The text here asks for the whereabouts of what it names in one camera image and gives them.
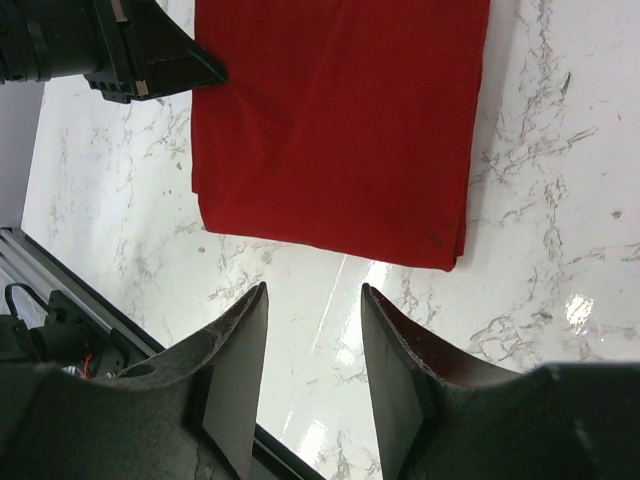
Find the cloth fold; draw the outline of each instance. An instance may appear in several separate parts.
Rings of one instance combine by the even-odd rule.
[[[207,230],[451,270],[490,0],[196,0]]]

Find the folded red towel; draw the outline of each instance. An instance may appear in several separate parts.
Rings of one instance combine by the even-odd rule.
[[[207,230],[450,270],[490,0],[197,0],[230,82],[193,92]]]

